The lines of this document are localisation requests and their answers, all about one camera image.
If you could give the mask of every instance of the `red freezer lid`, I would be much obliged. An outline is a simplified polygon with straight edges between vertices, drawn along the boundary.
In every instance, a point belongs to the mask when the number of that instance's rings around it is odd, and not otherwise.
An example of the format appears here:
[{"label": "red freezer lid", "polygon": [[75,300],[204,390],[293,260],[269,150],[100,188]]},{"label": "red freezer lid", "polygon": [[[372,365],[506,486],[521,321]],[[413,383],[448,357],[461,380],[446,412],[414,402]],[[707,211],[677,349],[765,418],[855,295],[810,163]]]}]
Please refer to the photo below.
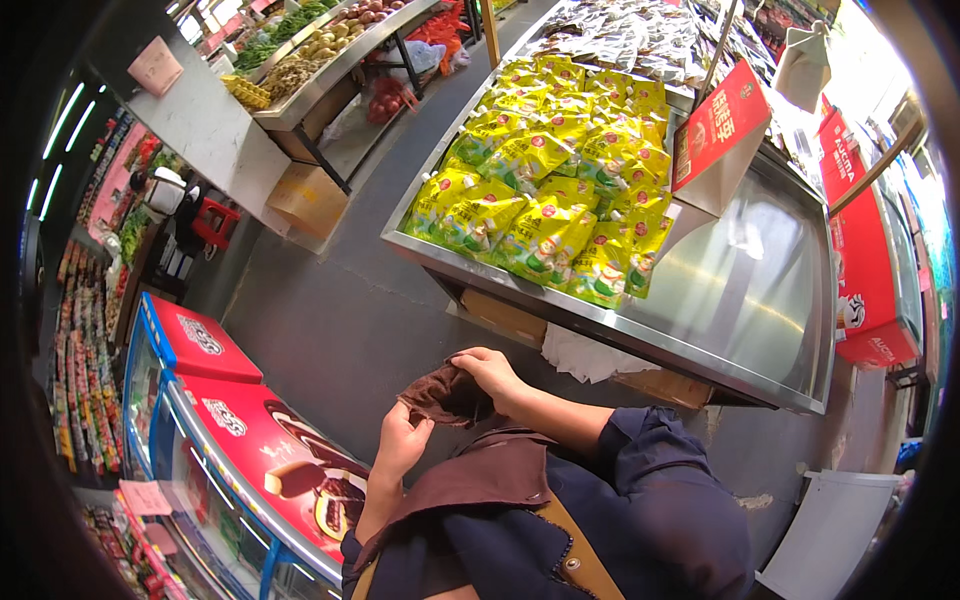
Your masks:
[{"label": "red freezer lid", "polygon": [[[191,375],[178,377],[193,410],[224,456],[204,454],[251,508],[261,502],[342,564],[340,542],[356,525],[367,492],[366,468],[304,422],[264,385]],[[236,485],[224,469],[229,461],[248,486]]]},{"label": "red freezer lid", "polygon": [[168,369],[242,383],[263,380],[260,369],[216,320],[146,292],[140,303]]}]

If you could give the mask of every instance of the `white cloth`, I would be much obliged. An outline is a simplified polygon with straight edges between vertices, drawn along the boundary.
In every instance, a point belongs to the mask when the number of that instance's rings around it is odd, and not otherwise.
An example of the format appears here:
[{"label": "white cloth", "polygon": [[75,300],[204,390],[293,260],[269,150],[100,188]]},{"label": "white cloth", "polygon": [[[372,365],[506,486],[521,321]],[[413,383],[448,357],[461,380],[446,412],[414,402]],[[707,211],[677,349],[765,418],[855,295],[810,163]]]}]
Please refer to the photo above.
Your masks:
[{"label": "white cloth", "polygon": [[813,31],[791,27],[786,30],[786,49],[770,83],[790,104],[807,112],[817,109],[820,92],[830,81],[827,60],[827,26],[813,24]]},{"label": "white cloth", "polygon": [[552,323],[546,326],[541,353],[543,358],[557,368],[557,372],[568,372],[580,383],[588,380],[590,383],[603,381],[616,372],[660,368]]}]

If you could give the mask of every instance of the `ice cream freezer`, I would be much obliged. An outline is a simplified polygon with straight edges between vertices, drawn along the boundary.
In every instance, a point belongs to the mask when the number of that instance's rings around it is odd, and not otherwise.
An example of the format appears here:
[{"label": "ice cream freezer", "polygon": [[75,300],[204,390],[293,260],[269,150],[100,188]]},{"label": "ice cream freezer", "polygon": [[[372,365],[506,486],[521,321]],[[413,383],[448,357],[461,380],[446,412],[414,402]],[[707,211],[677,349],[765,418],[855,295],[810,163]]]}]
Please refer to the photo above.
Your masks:
[{"label": "ice cream freezer", "polygon": [[157,520],[191,595],[329,600],[369,471],[260,379],[216,321],[144,294],[124,393],[125,474],[156,480],[173,509]]},{"label": "ice cream freezer", "polygon": [[[519,56],[522,37],[504,61]],[[492,85],[494,70],[424,163],[433,173],[458,127]],[[682,108],[671,104],[667,148]],[[680,212],[645,300],[616,310],[578,300],[404,233],[422,181],[403,194],[381,238],[421,266],[456,301],[474,289],[603,344],[714,386],[722,403],[824,414],[833,367],[837,280],[821,197],[769,153],[758,152],[717,219]]]}]

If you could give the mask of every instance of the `red sign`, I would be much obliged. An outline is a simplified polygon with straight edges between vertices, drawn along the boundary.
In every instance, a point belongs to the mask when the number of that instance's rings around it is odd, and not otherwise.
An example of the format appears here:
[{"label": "red sign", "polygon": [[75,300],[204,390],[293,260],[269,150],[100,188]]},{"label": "red sign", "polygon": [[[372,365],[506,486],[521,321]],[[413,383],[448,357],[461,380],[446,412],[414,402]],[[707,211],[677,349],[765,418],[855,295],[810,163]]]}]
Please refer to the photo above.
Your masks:
[{"label": "red sign", "polygon": [[[830,203],[867,171],[860,153],[845,138],[846,129],[839,111],[820,129],[820,171]],[[830,219],[830,237],[839,290],[837,353],[870,367],[888,367],[916,356],[912,335],[897,322],[890,251],[872,186]]]},{"label": "red sign", "polygon": [[160,355],[175,372],[243,383],[263,380],[216,320],[150,294],[140,301]]},{"label": "red sign", "polygon": [[771,114],[754,71],[741,60],[677,128],[674,196],[719,217],[750,167]]},{"label": "red sign", "polygon": [[[300,419],[267,386],[182,375],[193,409],[226,458],[291,527],[337,562],[367,493],[366,468]],[[217,457],[209,455],[216,462]],[[256,515],[258,500],[227,481]]]}]

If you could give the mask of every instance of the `chocolate ice cream bar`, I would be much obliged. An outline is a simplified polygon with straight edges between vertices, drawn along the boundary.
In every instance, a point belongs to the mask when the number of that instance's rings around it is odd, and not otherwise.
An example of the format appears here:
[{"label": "chocolate ice cream bar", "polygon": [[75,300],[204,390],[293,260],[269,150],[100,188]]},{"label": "chocolate ice cream bar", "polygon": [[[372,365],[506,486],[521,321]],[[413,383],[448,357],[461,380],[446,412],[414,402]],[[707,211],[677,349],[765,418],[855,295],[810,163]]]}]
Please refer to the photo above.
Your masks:
[{"label": "chocolate ice cream bar", "polygon": [[263,488],[273,495],[292,498],[313,490],[324,482],[324,468],[306,461],[296,461],[273,468],[263,476]]}]

